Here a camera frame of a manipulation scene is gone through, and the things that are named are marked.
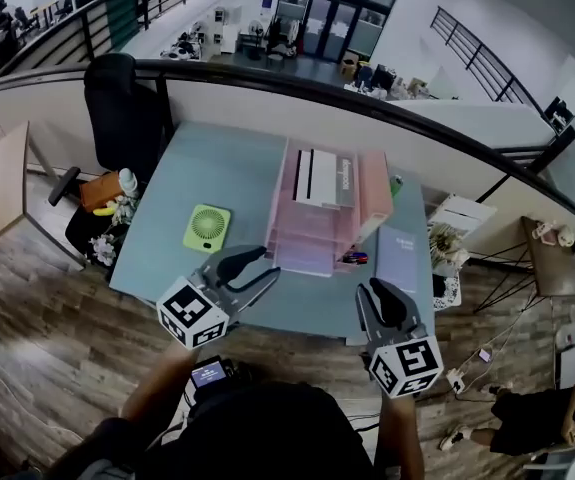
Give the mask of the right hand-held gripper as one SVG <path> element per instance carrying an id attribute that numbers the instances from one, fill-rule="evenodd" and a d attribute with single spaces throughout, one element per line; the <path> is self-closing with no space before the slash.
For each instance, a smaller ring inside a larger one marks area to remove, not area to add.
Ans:
<path id="1" fill-rule="evenodd" d="M 388 398 L 429 389 L 444 371 L 435 335 L 427 332 L 415 301 L 380 278 L 360 283 L 355 302 L 366 333 L 366 370 Z"/>

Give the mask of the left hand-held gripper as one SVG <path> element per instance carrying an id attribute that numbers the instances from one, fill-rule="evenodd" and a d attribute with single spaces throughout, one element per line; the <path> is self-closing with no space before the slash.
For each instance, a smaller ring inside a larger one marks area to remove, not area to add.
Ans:
<path id="1" fill-rule="evenodd" d="M 265 255 L 260 245 L 223 248 L 187 277 L 180 276 L 156 302 L 160 324 L 188 350 L 224 337 L 240 314 L 278 281 L 281 268 L 266 270 L 240 287 L 229 284 Z"/>

